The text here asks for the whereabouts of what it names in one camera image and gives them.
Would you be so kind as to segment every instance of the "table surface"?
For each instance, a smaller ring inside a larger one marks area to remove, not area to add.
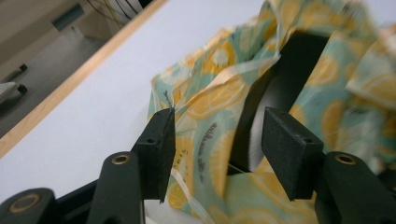
[[[395,22],[391,0],[368,1],[378,24]],[[0,202],[31,188],[56,197],[99,176],[103,160],[129,151],[146,126],[150,80],[220,28],[258,14],[262,0],[157,0],[0,139]],[[199,223],[145,202],[160,223]]]

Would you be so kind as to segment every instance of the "black object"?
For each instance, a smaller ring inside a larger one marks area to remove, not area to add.
[[[387,169],[378,175],[378,179],[392,193],[393,198],[396,200],[396,170]]]
[[[151,3],[151,0],[139,0],[139,3],[142,6],[142,8],[145,8]]]
[[[26,64],[21,65],[20,69],[21,69],[22,72],[26,71],[27,70],[27,65]]]
[[[18,86],[18,91],[19,91],[20,93],[22,93],[22,94],[25,94],[25,93],[27,92],[27,88],[26,88],[26,86],[24,86],[24,85],[22,85],[22,84],[19,84],[19,86]]]
[[[175,111],[157,112],[131,152],[109,156],[98,180],[55,200],[29,189],[0,205],[0,223],[145,223],[144,202],[162,203],[175,157]]]
[[[322,153],[320,142],[287,113],[265,109],[262,150],[291,201],[318,195],[319,223],[396,223],[396,201],[359,158]]]
[[[306,33],[294,34],[280,51],[281,57],[252,86],[236,128],[228,175],[249,172],[250,132],[259,102],[289,111],[316,66],[329,37]]]

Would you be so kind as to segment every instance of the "floor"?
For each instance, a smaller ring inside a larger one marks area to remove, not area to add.
[[[21,83],[28,92],[21,95],[15,91],[0,104],[0,137],[18,124],[105,43],[105,40],[84,37],[78,29],[70,29],[26,62],[26,71],[17,70],[3,80]]]

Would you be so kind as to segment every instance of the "yellow lemon print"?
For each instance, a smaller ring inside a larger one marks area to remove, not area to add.
[[[283,223],[271,211],[263,208],[242,209],[231,217],[233,224]]]
[[[343,28],[346,30],[346,32],[350,31],[356,31],[356,22],[353,21],[350,18],[344,17],[343,18],[344,24]]]
[[[175,84],[174,89],[172,90],[172,95],[174,99],[174,106],[176,106],[180,100],[183,98],[184,94],[189,87],[190,82],[188,80],[181,80]]]
[[[181,210],[184,203],[187,202],[186,195],[176,181],[169,185],[167,194],[169,205],[173,208]]]
[[[330,7],[321,3],[312,3],[301,17],[304,26],[339,25],[342,21],[340,15],[334,13]]]
[[[198,126],[198,122],[196,119],[186,116],[183,113],[177,113],[177,115],[180,115],[175,124],[175,128],[177,130],[177,147],[180,147],[180,149],[185,151],[192,151],[193,136]]]
[[[206,49],[213,49],[216,47],[216,45],[221,42],[223,38],[226,38],[233,32],[234,28],[227,29],[223,28],[220,31],[218,31],[205,45]]]
[[[162,109],[169,108],[169,104],[165,103],[164,101],[160,101],[160,104]]]
[[[216,205],[208,206],[206,211],[216,223],[230,223],[230,219]]]
[[[350,80],[355,75],[356,64],[349,63],[344,69],[344,75],[346,76],[346,80]]]
[[[276,51],[276,39],[275,38],[269,39],[267,41],[267,43],[265,43],[264,48],[265,48],[265,51],[275,52]]]
[[[253,18],[251,18],[250,20],[246,21],[244,26],[256,26],[259,22],[259,16],[254,16]]]
[[[289,29],[291,24],[296,19],[297,14],[300,11],[300,3],[298,1],[283,1],[283,5],[280,9],[280,19],[282,21],[282,26]]]
[[[305,86],[320,86],[334,83],[339,75],[339,66],[334,58],[322,55],[320,56],[317,66],[312,71],[311,76],[305,83]]]
[[[348,149],[348,144],[350,142],[350,132],[348,131],[348,128],[346,127],[339,127],[338,128],[338,134],[337,134],[337,141],[335,144],[335,151],[345,151]]]
[[[274,8],[279,7],[280,1],[282,1],[282,0],[268,0],[268,2],[270,2],[271,6],[273,6]]]
[[[203,49],[198,49],[192,54],[186,56],[181,62],[184,63],[188,68],[192,69],[197,59],[204,55],[204,53],[205,51]]]
[[[269,163],[264,158],[260,162],[256,171],[253,174],[247,174],[251,183],[254,184],[264,195],[270,198],[273,203],[294,216],[312,217],[315,215],[313,201],[295,201],[291,203],[289,198],[283,190],[282,185],[277,180],[277,177]]]
[[[375,77],[363,88],[385,105],[396,107],[396,74],[387,73]]]
[[[249,52],[252,49],[253,44],[259,37],[261,32],[261,27],[258,25],[245,26],[241,32],[241,38],[239,42],[239,48],[243,52]]]
[[[192,209],[190,210],[190,213],[193,217],[200,218],[199,215],[196,212],[194,212]]]
[[[367,48],[372,44],[371,41],[367,40],[356,40],[347,41],[349,49],[355,54],[356,58],[359,59],[367,51]]]
[[[262,35],[263,39],[268,40],[269,38],[271,38],[271,36],[276,35],[276,27],[276,20],[271,20],[270,24],[268,24],[268,27],[265,29]]]
[[[268,20],[270,18],[274,18],[274,12],[271,11],[271,9],[269,8],[264,8],[259,15],[259,21],[265,21]]]
[[[224,133],[215,143],[214,150],[209,159],[210,178],[212,180],[215,192],[220,198],[224,195],[224,189],[227,178],[228,160],[233,145],[233,136],[235,131]]]
[[[273,66],[274,63],[266,63],[260,67],[259,74],[263,75]]]
[[[193,142],[188,136],[176,136],[176,155],[173,168],[183,176],[190,193],[193,193]]]
[[[286,32],[285,37],[282,39],[282,42],[280,43],[280,47],[282,49],[283,49],[283,47],[285,47],[286,43],[288,43],[291,36],[295,34],[295,32],[296,32],[296,27],[289,28],[289,30]]]
[[[393,113],[390,117],[385,121],[384,129],[382,134],[387,137],[396,136],[396,114]]]
[[[223,41],[210,50],[203,64],[203,74],[218,74],[235,63],[235,52],[229,41]]]
[[[371,46],[371,50],[375,51],[380,55],[386,55],[389,51],[389,48],[382,41],[375,41]]]
[[[177,122],[181,118],[181,114],[175,114],[175,122]]]
[[[304,110],[302,107],[300,107],[297,104],[294,104],[291,107],[291,110],[289,111],[289,113],[295,118],[297,119],[300,123],[305,124],[305,115],[304,115]]]
[[[378,150],[379,154],[386,157],[396,157],[396,151],[392,150],[388,147],[384,146],[377,146],[376,149]]]
[[[195,119],[206,119],[224,107],[242,99],[246,94],[246,83],[240,76],[231,77],[224,84],[198,94],[190,101],[187,115]]]
[[[341,100],[328,104],[321,116],[321,130],[324,142],[331,150],[334,149],[337,140],[338,126],[344,111],[344,103]]]

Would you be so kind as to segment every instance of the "fabric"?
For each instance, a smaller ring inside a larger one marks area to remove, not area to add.
[[[318,222],[313,200],[291,203],[267,159],[254,172],[227,175],[245,98],[296,31],[330,39],[290,113],[325,152],[350,152],[373,170],[395,166],[396,70],[364,7],[268,0],[255,19],[219,31],[151,81],[148,116],[176,110],[172,207],[205,223]]]

